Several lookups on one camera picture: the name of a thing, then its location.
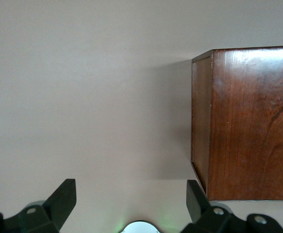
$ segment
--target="white floor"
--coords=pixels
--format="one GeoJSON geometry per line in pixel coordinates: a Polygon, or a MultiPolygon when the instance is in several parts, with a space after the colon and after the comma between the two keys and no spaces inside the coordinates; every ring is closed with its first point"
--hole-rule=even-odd
{"type": "MultiPolygon", "coordinates": [[[[190,59],[275,45],[283,1],[0,1],[0,212],[75,178],[62,233],[178,233],[195,178],[190,59]]],[[[283,225],[283,203],[228,205],[283,225]]]]}

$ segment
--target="metal screw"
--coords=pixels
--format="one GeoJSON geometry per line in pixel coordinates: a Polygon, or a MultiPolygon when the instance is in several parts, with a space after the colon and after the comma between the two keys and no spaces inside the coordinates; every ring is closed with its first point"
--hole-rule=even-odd
{"type": "Polygon", "coordinates": [[[217,208],[217,207],[214,208],[213,211],[214,211],[214,213],[217,214],[217,215],[223,215],[223,214],[225,213],[222,209],[217,208]]]}
{"type": "Polygon", "coordinates": [[[259,215],[254,217],[255,221],[261,224],[267,224],[267,220],[259,215]]]}
{"type": "Polygon", "coordinates": [[[36,211],[35,208],[31,208],[31,209],[27,210],[27,214],[28,214],[28,215],[29,215],[29,214],[33,214],[35,211],[36,211]]]}

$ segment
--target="black plastic bracket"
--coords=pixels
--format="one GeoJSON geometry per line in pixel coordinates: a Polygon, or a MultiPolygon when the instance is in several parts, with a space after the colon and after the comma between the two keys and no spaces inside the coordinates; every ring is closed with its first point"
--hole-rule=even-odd
{"type": "Polygon", "coordinates": [[[220,206],[211,206],[197,181],[187,181],[187,208],[193,223],[181,233],[283,233],[273,218],[251,214],[243,221],[220,206]]]}
{"type": "Polygon", "coordinates": [[[42,205],[26,207],[7,219],[0,213],[0,233],[59,233],[76,201],[75,180],[66,179],[42,205]]]}

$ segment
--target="round light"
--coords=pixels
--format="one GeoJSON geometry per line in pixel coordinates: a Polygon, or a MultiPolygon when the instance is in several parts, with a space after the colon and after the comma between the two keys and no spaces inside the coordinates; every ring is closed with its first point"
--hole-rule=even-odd
{"type": "Polygon", "coordinates": [[[128,224],[121,233],[160,233],[153,225],[144,221],[128,224]]]}

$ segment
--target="wooden box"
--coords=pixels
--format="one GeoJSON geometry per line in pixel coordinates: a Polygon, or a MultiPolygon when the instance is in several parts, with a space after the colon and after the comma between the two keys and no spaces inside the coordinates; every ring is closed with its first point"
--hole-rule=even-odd
{"type": "Polygon", "coordinates": [[[192,60],[192,163],[209,200],[283,200],[283,47],[192,60]]]}

